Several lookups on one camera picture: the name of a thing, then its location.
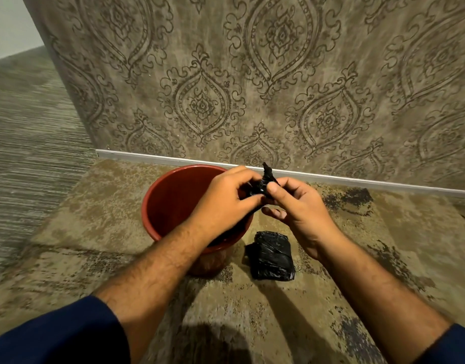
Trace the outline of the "person's right hand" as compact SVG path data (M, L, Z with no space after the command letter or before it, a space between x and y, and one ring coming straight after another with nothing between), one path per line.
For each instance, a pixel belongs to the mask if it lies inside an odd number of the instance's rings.
M269 199L267 203L271 207L264 206L262 212L289 226L309 257L323 263L326 250L342 240L341 231L316 189L291 177L281 177L278 181L289 181L290 193L295 196L295 210L285 211L273 199Z

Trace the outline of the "person's left hand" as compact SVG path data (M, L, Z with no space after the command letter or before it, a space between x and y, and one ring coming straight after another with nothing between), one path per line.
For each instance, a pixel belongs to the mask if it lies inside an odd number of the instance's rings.
M187 226L202 246L208 246L243 219L232 217L233 200L240 198L242 185L252 180L260 181L261 178L262 175L245 166L236 166L211 181L187 220Z

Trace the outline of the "black plastic garbage bag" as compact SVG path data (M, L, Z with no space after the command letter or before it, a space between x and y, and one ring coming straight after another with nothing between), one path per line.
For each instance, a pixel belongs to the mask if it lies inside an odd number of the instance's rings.
M266 163L262 163L263 166L263 176L260 181L252 180L245 185L240 187L240 199L245 199L254 195L264 195L268 199L272 199L271 195L267 191L268 183L278 183L276 178L273 175L272 168ZM256 207L254 210L249 212L240 222L238 222L234 227L227 230L226 232L219 235L215 238L209 245L208 248L217 249L217 248L227 248L235 243L237 243L248 230L249 226L252 223L254 213L260 209Z

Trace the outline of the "person's right forearm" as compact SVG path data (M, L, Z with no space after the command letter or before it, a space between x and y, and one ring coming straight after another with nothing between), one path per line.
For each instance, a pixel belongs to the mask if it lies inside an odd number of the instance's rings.
M465 364L465 327L384 269L338 229L315 237L320 261L390 364Z

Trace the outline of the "person's left forearm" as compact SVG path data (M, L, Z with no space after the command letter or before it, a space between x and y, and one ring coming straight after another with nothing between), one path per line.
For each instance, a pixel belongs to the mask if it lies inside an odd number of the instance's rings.
M183 223L92 294L1 335L0 364L137 364L213 238Z

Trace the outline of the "white baseboard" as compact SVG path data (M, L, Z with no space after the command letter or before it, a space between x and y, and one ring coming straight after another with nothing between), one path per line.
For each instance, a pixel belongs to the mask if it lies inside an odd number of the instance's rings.
M105 149L96 149L98 158L106 158L111 160L135 161L139 163L154 164L154 165L170 165L170 166L186 166L186 165L212 165L219 166L225 169L233 168L235 165L214 163L201 160L191 160L186 158L164 157L149 154L121 152ZM278 170L274 169L275 177L293 177L305 182L313 183L328 183L335 185L343 185L348 187L368 188L374 190L382 190L389 192L411 192L426 195L448 196L465 199L465 190L447 189L439 187L428 187L420 185L410 185L402 183L390 183L385 181L357 179L349 177L337 177L329 175L319 175L312 173Z

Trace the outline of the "roll of black garbage bags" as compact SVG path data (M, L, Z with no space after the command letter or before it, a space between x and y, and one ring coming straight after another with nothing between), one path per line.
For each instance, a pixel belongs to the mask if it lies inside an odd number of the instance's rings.
M294 280L296 269L286 235L271 231L256 232L254 242L246 245L245 254L254 280Z

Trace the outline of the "red plastic bucket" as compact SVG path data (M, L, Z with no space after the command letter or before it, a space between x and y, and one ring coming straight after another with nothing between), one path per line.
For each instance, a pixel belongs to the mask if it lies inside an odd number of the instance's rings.
M186 220L214 177L226 169L214 165L187 165L159 177L146 192L141 206L145 230L157 242ZM212 278L230 262L234 246L248 231L253 213L214 239L189 269L189 275Z

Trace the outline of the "beige patterned rug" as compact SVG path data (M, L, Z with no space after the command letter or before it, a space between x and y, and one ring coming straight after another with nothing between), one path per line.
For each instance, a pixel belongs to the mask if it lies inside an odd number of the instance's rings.
M171 166L98 160L0 277L0 335L90 294L152 244L141 220ZM314 184L339 228L448 318L465 326L465 219L444 197ZM292 281L256 281L247 244L284 234ZM384 364L320 263L257 212L212 279L177 289L142 364Z

